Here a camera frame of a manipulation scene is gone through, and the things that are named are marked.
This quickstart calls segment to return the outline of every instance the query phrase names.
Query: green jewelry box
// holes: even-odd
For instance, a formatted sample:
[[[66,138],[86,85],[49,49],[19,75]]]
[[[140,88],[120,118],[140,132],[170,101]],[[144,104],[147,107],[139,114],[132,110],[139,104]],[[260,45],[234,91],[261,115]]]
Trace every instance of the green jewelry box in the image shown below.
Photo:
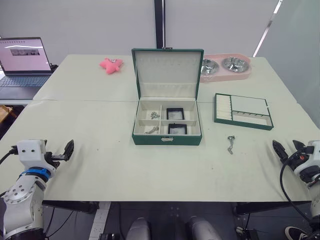
[[[216,93],[214,122],[254,129],[274,127],[267,101],[263,98]]]
[[[136,145],[199,145],[197,96],[203,49],[132,49],[139,96],[132,138]],[[168,108],[183,108],[184,120],[168,120]],[[168,134],[169,124],[187,134]]]

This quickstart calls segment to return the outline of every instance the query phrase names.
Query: laptop keyboard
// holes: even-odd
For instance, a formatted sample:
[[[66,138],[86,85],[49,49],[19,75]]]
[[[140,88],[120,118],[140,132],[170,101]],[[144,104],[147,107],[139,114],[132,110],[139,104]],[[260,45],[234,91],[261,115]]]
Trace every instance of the laptop keyboard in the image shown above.
[[[50,76],[4,76],[0,87],[42,87]]]

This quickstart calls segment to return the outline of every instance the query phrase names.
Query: stainless steel bowl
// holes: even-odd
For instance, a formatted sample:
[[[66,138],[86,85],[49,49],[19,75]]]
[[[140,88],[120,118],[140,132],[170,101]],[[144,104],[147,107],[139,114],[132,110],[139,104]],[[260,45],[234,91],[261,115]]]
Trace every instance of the stainless steel bowl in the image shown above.
[[[201,74],[211,75],[215,74],[219,70],[219,65],[211,59],[204,58],[202,60]]]
[[[243,73],[249,69],[247,61],[233,56],[223,59],[222,66],[234,73]]]

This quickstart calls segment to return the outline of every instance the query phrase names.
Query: white table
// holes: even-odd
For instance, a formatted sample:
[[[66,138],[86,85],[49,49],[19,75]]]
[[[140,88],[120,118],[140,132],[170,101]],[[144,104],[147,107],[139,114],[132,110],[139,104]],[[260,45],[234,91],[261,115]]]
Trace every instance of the white table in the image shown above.
[[[119,58],[119,72],[106,74],[99,66],[105,58]],[[264,57],[251,58],[252,72],[244,80],[201,83],[198,103],[212,103],[215,93],[265,98],[268,103],[296,103],[284,83]],[[68,55],[34,100],[138,101],[137,81],[131,56]]]
[[[293,153],[293,139],[319,139],[320,130],[296,103],[270,103],[271,131],[213,122],[213,104],[199,103],[199,146],[134,145],[136,102],[33,101],[3,137],[0,153],[24,139],[47,139],[60,154],[74,139],[70,161],[51,179],[45,200],[65,201],[286,201],[281,163],[272,140]],[[233,155],[227,136],[235,135]],[[0,192],[23,171],[15,155],[0,167]],[[284,185],[293,201],[310,199],[288,168]]]

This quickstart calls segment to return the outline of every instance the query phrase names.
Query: black cable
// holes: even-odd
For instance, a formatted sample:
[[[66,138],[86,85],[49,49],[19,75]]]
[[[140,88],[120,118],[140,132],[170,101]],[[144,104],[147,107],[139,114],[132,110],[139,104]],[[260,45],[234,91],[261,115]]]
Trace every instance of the black cable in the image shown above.
[[[310,236],[308,236],[305,240],[313,240],[314,237],[316,237],[318,234],[320,234],[320,230],[315,231]]]
[[[122,225],[121,225],[122,221],[121,221],[121,204],[120,204],[120,202],[118,202],[118,206],[119,206],[119,231],[120,231],[122,239],[126,240],[124,232],[122,231]]]
[[[285,188],[284,188],[284,183],[283,183],[283,175],[284,175],[284,170],[286,168],[286,166],[290,163],[291,161],[291,157],[286,160],[284,163],[283,163],[283,166],[281,168],[281,172],[280,172],[280,186],[281,186],[281,189],[282,189],[282,192],[283,194],[285,195],[286,199],[288,199],[288,201],[290,202],[290,204],[292,205],[292,207],[308,222],[310,223],[310,219],[291,201],[290,197],[288,196]]]
[[[11,150],[10,150],[6,155],[4,155],[4,156],[0,159],[0,164],[2,164],[2,162],[3,162],[7,157],[9,157],[11,154],[12,154],[12,152],[11,152]]]
[[[48,234],[48,232],[49,232],[49,229],[50,229],[50,226],[51,226],[51,223],[52,223],[52,219],[54,218],[55,209],[56,209],[56,208],[54,207],[53,210],[52,210],[51,218],[50,218],[48,227],[46,228],[46,230],[45,230],[45,232],[44,232],[44,235],[45,235],[45,236],[47,236],[47,234]]]
[[[62,225],[57,229],[57,230],[55,230],[55,232],[54,233],[52,233],[52,234],[50,234],[49,236],[47,236],[47,238],[50,238],[52,235],[54,235],[56,232],[58,232],[65,224],[66,224],[66,222],[69,220],[69,218],[71,217],[71,215],[74,213],[74,211],[72,211],[71,213],[70,213],[70,215],[66,218],[66,220],[64,221],[64,223],[62,223]]]
[[[246,220],[246,224],[245,224],[244,230],[247,230],[248,223],[249,223],[249,219],[250,219],[250,215],[251,215],[251,213],[249,213],[249,215],[248,215],[248,218],[247,218],[247,220]]]

